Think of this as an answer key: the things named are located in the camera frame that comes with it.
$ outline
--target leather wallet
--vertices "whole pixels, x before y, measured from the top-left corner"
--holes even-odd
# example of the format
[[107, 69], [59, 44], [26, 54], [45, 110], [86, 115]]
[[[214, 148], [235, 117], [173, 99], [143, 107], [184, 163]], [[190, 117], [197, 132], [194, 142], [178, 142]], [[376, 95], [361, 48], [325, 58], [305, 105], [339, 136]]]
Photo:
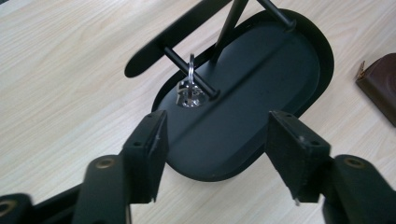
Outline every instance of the leather wallet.
[[364, 62], [356, 83], [396, 127], [396, 53], [388, 54], [364, 70]]

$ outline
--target black metal rod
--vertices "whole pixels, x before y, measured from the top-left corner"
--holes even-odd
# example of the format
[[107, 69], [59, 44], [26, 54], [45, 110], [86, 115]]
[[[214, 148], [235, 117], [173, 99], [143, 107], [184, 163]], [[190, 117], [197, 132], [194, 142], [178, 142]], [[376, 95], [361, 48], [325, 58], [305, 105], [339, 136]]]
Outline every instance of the black metal rod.
[[218, 42], [216, 42], [215, 51], [210, 60], [211, 63], [216, 63], [218, 61], [219, 56], [223, 51], [223, 49], [226, 47], [228, 38], [230, 37], [230, 34], [233, 32], [233, 28], [235, 27], [236, 23], [241, 17], [241, 14], [244, 11], [247, 3], [248, 0], [233, 1], [233, 5], [230, 9], [230, 12], [228, 13], [226, 21], [224, 22], [224, 26], [221, 29]]
[[[163, 50], [165, 55], [187, 76], [189, 73], [189, 66], [178, 56], [171, 48], [165, 47]], [[209, 100], [214, 100], [219, 96], [219, 91], [213, 89], [208, 83], [204, 81], [196, 72], [194, 72], [194, 82], [201, 88], [201, 90], [209, 96]]]
[[287, 31], [292, 31], [296, 26], [296, 20], [289, 19], [277, 8], [270, 0], [257, 0], [265, 9], [267, 9], [272, 16], [286, 26]]

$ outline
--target wooden table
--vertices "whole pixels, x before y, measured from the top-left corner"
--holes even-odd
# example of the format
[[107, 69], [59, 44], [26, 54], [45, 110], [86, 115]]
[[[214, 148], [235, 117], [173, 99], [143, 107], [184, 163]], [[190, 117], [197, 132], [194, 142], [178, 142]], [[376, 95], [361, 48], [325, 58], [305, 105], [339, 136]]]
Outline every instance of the wooden table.
[[[176, 67], [162, 58], [128, 79], [124, 66], [198, 0], [10, 0], [0, 5], [0, 195], [42, 202], [82, 181], [86, 165], [118, 154]], [[305, 15], [332, 46], [328, 89], [301, 120], [332, 156], [371, 161], [396, 187], [396, 132], [354, 83], [361, 61], [396, 52], [393, 0], [274, 0]], [[176, 47], [187, 61], [215, 43], [230, 6]], [[242, 19], [262, 10], [250, 1]], [[166, 166], [158, 201], [134, 223], [323, 223], [321, 204], [296, 206], [262, 155], [237, 177], [203, 183]]]

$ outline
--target key ring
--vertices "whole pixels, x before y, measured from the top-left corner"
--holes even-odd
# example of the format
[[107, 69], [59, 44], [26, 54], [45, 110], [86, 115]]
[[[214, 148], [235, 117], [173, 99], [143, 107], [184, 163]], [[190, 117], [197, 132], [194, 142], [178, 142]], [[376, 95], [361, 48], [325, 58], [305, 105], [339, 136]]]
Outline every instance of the key ring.
[[187, 80], [177, 83], [177, 105], [185, 108], [195, 108], [205, 102], [205, 93], [194, 83], [194, 55], [190, 55]]
[[194, 84], [194, 60], [194, 54], [191, 54], [189, 62], [189, 83], [191, 86]]

